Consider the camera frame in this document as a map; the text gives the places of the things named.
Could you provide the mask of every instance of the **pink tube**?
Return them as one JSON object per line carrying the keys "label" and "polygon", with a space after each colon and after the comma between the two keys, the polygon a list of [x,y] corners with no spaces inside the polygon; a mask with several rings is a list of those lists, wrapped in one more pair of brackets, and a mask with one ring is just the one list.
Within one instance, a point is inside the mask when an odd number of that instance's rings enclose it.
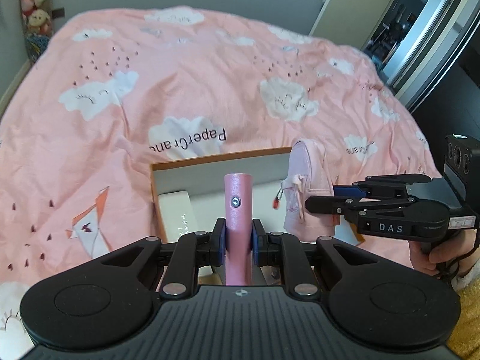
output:
{"label": "pink tube", "polygon": [[251,285],[251,175],[225,175],[225,285]]}

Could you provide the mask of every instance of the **bed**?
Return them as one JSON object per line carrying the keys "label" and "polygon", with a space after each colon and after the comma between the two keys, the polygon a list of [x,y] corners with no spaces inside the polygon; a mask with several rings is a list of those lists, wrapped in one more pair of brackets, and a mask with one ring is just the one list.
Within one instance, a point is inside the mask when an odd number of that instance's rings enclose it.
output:
{"label": "bed", "polygon": [[[74,17],[0,124],[0,358],[32,345],[18,312],[29,286],[157,233],[151,163],[299,138],[322,141],[337,184],[439,175],[354,48],[190,7]],[[410,264],[404,241],[362,247]]]}

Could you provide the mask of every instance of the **hand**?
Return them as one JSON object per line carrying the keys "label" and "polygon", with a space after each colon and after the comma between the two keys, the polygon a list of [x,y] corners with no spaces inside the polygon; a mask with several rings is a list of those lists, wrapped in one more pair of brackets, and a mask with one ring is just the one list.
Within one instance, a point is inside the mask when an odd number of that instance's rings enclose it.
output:
{"label": "hand", "polygon": [[[413,268],[428,275],[436,275],[438,270],[436,265],[453,260],[472,250],[475,243],[476,231],[463,230],[456,237],[438,245],[429,254],[424,254],[420,248],[419,242],[409,241],[410,261]],[[459,276],[466,275],[475,263],[480,259],[480,248],[471,256],[460,260]]]}

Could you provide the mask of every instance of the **pink bag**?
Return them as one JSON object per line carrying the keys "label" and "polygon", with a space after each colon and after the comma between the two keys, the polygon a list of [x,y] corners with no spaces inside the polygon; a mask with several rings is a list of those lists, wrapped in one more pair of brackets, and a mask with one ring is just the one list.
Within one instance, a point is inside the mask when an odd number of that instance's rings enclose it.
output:
{"label": "pink bag", "polygon": [[290,152],[289,174],[282,181],[286,198],[284,228],[302,242],[314,242],[320,236],[335,235],[339,215],[312,215],[305,210],[311,195],[333,196],[325,147],[312,139],[300,139]]}

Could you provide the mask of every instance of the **ridged surface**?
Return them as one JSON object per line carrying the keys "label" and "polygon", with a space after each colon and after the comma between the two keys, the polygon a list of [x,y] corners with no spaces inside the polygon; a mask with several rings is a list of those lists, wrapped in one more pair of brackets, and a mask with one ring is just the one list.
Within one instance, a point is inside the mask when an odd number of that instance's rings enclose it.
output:
{"label": "ridged surface", "polygon": [[192,299],[164,304],[146,330],[116,347],[80,354],[36,347],[25,357],[25,360],[170,359],[458,358],[445,347],[418,354],[389,354],[364,348],[338,332],[319,305],[293,300],[280,287],[242,290],[225,286],[203,286]]}

